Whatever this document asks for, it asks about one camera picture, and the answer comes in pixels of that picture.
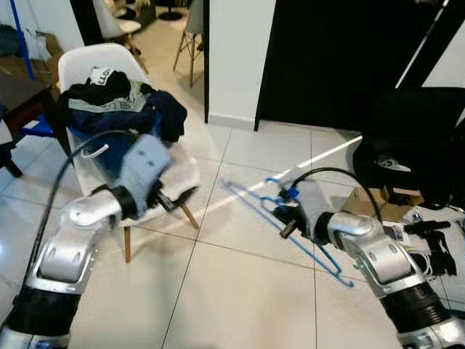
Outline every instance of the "blue pole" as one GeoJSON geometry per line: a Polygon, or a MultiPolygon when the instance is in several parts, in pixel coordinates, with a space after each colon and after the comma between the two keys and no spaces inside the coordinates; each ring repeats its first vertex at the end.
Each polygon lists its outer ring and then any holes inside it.
{"type": "Polygon", "coordinates": [[[13,16],[15,17],[17,37],[20,40],[21,50],[23,51],[24,63],[26,64],[26,69],[28,70],[28,75],[31,80],[34,80],[34,74],[32,72],[31,61],[29,60],[28,47],[26,46],[26,41],[24,39],[23,30],[21,29],[20,18],[17,16],[17,10],[15,5],[15,0],[9,0],[9,3],[12,5],[13,16]]]}

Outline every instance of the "dark wooden table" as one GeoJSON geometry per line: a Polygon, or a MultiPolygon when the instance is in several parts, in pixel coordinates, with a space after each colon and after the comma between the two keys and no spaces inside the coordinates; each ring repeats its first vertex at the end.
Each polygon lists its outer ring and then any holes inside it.
{"type": "MultiPolygon", "coordinates": [[[[12,135],[36,120],[40,114],[44,114],[63,150],[67,155],[70,154],[66,129],[57,122],[57,104],[52,96],[51,85],[0,72],[0,104],[7,107],[3,120],[12,135]]],[[[15,177],[22,174],[12,160],[4,165],[15,177]]]]}

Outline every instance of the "cable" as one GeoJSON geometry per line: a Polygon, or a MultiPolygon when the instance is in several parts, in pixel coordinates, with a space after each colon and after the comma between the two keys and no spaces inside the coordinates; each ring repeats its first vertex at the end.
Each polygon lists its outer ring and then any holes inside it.
{"type": "Polygon", "coordinates": [[[138,137],[137,134],[127,131],[127,130],[120,130],[120,129],[114,129],[110,131],[105,131],[101,132],[95,136],[93,136],[90,140],[85,141],[84,143],[80,144],[77,149],[75,149],[69,157],[66,159],[65,163],[61,166],[60,171],[58,172],[57,177],[55,178],[55,181],[53,183],[52,187],[52,192],[49,195],[48,201],[46,203],[45,211],[42,215],[42,220],[39,225],[39,229],[37,230],[37,235],[36,235],[36,240],[34,241],[34,245],[32,248],[31,255],[29,257],[29,262],[28,262],[28,267],[26,268],[25,276],[23,279],[23,286],[25,285],[26,280],[28,279],[29,273],[31,272],[33,264],[37,260],[37,254],[39,252],[39,247],[42,241],[42,238],[44,237],[44,231],[45,231],[45,226],[47,225],[47,220],[49,219],[50,212],[52,211],[52,204],[53,200],[55,198],[55,195],[57,194],[58,188],[60,186],[61,179],[65,175],[66,169],[68,166],[71,164],[73,158],[76,157],[85,147],[90,145],[92,142],[95,140],[98,140],[100,138],[103,138],[104,136],[108,135],[131,135],[133,137],[138,137]]]}
{"type": "Polygon", "coordinates": [[[422,256],[424,258],[424,262],[425,262],[425,271],[423,272],[423,274],[425,276],[433,276],[433,268],[432,268],[432,265],[431,265],[431,257],[426,254],[425,252],[423,251],[420,251],[420,250],[415,250],[415,251],[411,251],[409,252],[409,254],[417,254],[418,256],[422,256]]]}
{"type": "Polygon", "coordinates": [[[373,197],[373,194],[369,191],[369,189],[366,186],[364,186],[364,184],[361,183],[361,181],[358,179],[358,177],[355,174],[349,171],[346,171],[345,169],[337,169],[336,167],[320,167],[319,169],[311,169],[310,171],[307,171],[304,174],[298,176],[292,182],[291,188],[295,188],[297,184],[299,184],[299,182],[301,182],[308,176],[314,175],[315,173],[318,173],[318,172],[340,172],[349,177],[352,177],[363,188],[363,190],[368,195],[370,202],[371,202],[371,206],[373,207],[373,210],[375,212],[376,218],[379,220],[379,222],[381,223],[383,222],[382,217],[381,217],[381,211],[379,210],[378,204],[376,203],[375,198],[373,197]]]}

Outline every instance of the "baseboard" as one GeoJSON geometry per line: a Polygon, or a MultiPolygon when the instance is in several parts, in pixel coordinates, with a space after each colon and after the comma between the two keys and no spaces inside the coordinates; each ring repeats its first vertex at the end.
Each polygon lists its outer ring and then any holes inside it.
{"type": "Polygon", "coordinates": [[[239,116],[224,115],[219,113],[209,113],[209,124],[233,129],[254,130],[254,119],[241,118],[239,116]]]}

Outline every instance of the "table leg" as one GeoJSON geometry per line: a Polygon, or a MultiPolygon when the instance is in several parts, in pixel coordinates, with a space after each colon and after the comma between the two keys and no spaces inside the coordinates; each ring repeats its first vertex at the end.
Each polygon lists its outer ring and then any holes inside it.
{"type": "Polygon", "coordinates": [[[66,134],[66,127],[64,127],[57,120],[57,103],[52,96],[50,91],[42,92],[41,103],[44,107],[44,114],[46,122],[50,125],[54,136],[57,138],[61,148],[65,151],[66,155],[71,154],[70,143],[68,141],[68,135],[66,134]]]}
{"type": "Polygon", "coordinates": [[[7,168],[8,172],[16,178],[19,178],[23,175],[23,172],[21,172],[21,170],[18,168],[18,166],[16,166],[13,160],[8,160],[5,164],[5,167],[7,168]]]}

